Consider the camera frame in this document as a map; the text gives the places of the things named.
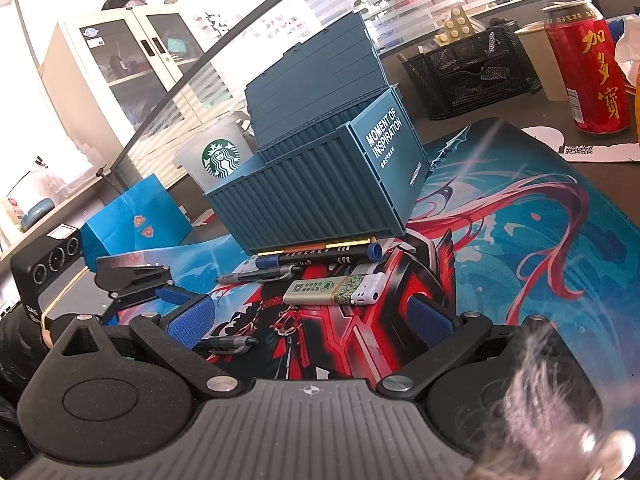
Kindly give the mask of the dark pen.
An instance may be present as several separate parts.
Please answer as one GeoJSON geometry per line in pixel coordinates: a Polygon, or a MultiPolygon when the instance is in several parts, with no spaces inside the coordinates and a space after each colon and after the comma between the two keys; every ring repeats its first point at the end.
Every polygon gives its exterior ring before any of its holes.
{"type": "Polygon", "coordinates": [[[211,356],[237,356],[249,352],[259,344],[254,336],[213,336],[199,341],[194,349],[211,356]]]}

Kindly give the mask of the blue paper gift bag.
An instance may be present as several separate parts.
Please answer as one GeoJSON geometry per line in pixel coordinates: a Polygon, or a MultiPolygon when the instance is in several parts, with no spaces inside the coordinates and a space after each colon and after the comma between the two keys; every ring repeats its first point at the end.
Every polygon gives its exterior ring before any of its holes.
{"type": "Polygon", "coordinates": [[[80,229],[85,263],[92,272],[101,257],[174,247],[191,232],[188,217],[155,174],[112,200],[80,229]]]}

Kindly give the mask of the grey black marker pen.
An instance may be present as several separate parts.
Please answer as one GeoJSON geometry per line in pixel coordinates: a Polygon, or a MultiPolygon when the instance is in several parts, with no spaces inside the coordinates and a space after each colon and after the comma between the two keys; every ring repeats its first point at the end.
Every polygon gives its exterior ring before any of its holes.
{"type": "Polygon", "coordinates": [[[221,275],[217,278],[218,285],[235,285],[246,283],[267,283],[288,280],[303,271],[301,266],[288,264],[287,266],[272,266],[264,270],[240,272],[221,275]]]}

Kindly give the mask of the orange pencil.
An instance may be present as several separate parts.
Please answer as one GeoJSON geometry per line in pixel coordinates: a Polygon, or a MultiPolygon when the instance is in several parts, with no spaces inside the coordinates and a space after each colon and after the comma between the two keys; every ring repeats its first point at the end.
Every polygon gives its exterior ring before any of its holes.
{"type": "Polygon", "coordinates": [[[377,242],[378,240],[374,236],[360,237],[356,240],[339,240],[338,242],[317,242],[311,244],[303,244],[296,246],[288,246],[278,249],[265,250],[264,252],[258,252],[258,256],[272,256],[283,254],[284,252],[304,252],[305,250],[317,250],[324,248],[337,248],[343,246],[357,246],[363,244],[369,244],[377,242]]]}

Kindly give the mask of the colourful anime desk mat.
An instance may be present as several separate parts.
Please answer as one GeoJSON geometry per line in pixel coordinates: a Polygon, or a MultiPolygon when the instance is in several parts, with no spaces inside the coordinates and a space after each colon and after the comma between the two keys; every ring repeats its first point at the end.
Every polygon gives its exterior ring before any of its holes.
{"type": "Polygon", "coordinates": [[[372,306],[285,304],[290,283],[218,285],[254,261],[231,236],[149,250],[140,264],[169,266],[177,284],[212,295],[216,336],[259,344],[214,363],[254,378],[363,378],[379,382],[427,346],[407,321],[424,295],[454,313],[476,311],[498,325],[548,318],[607,396],[639,389],[639,230],[551,148],[513,126],[485,119],[432,142],[436,169],[407,232],[382,241],[383,258],[317,263],[304,278],[387,276],[372,306]]]}

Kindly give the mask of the black pen blue cap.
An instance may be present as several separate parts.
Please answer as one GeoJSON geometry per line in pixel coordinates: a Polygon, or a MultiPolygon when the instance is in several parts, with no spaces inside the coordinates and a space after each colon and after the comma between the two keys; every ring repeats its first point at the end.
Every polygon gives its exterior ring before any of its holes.
{"type": "Polygon", "coordinates": [[[368,243],[258,256],[255,264],[258,270],[266,270],[275,266],[289,266],[290,264],[294,264],[294,266],[311,266],[317,263],[354,264],[360,261],[378,262],[382,257],[382,246],[378,243],[368,243]]]}

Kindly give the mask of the Starbucks translucent plastic cup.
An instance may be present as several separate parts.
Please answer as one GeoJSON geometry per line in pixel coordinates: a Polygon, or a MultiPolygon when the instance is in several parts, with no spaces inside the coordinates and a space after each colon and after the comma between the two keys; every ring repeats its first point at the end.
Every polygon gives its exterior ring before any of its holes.
{"type": "Polygon", "coordinates": [[[202,125],[174,156],[174,164],[208,192],[256,151],[248,116],[240,110],[202,125]]]}

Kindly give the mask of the blue container storage box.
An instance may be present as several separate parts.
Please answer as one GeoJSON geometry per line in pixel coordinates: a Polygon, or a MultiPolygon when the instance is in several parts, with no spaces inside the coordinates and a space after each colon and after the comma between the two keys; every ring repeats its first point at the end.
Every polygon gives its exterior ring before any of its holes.
{"type": "Polygon", "coordinates": [[[430,162],[358,13],[245,89],[257,152],[207,192],[248,254],[405,233],[430,162]]]}

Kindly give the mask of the white glass door cabinet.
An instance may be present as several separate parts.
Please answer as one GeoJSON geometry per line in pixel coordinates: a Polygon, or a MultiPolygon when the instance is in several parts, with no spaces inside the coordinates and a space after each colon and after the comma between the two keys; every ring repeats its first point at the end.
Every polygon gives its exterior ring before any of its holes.
{"type": "Polygon", "coordinates": [[[58,21],[40,79],[66,134],[94,166],[114,162],[204,54],[201,24],[174,6],[133,6],[58,21]]]}

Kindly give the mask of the black mesh desk organizer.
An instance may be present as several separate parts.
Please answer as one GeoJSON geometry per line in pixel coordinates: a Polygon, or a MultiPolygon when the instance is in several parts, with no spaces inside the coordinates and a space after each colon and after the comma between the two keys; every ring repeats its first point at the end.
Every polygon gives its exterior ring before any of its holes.
{"type": "Polygon", "coordinates": [[[490,26],[402,62],[431,120],[448,119],[522,93],[541,83],[515,32],[516,21],[490,26]]]}

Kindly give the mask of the white printed paper sheet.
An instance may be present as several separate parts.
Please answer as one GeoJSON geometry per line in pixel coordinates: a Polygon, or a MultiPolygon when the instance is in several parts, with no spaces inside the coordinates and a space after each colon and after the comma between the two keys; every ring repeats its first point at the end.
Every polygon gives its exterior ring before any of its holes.
{"type": "Polygon", "coordinates": [[[613,145],[565,143],[564,134],[547,126],[527,127],[523,129],[566,162],[584,162],[585,164],[608,164],[609,162],[640,162],[640,146],[638,143],[620,143],[613,145]]]}

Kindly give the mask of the red herbal tea can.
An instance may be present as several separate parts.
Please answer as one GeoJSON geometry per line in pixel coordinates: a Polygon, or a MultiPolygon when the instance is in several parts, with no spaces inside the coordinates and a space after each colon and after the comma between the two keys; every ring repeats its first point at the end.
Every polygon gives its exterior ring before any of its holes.
{"type": "Polygon", "coordinates": [[[594,136],[628,128],[625,78],[601,12],[591,0],[555,2],[542,12],[576,127],[594,136]]]}

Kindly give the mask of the pill blister pack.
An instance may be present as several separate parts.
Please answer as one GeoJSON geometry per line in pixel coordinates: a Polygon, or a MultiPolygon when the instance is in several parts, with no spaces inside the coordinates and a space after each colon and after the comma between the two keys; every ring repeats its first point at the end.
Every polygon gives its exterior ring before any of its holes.
{"type": "Polygon", "coordinates": [[[439,47],[472,37],[475,29],[462,6],[455,6],[442,22],[442,28],[435,36],[439,47]]]}

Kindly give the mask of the beige paper cup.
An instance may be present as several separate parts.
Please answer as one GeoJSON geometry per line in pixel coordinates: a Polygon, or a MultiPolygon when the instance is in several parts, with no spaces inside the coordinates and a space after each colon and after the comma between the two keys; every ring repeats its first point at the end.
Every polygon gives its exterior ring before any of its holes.
{"type": "Polygon", "coordinates": [[[521,41],[532,63],[542,90],[550,102],[566,102],[568,95],[543,22],[519,28],[515,35],[521,41]]]}

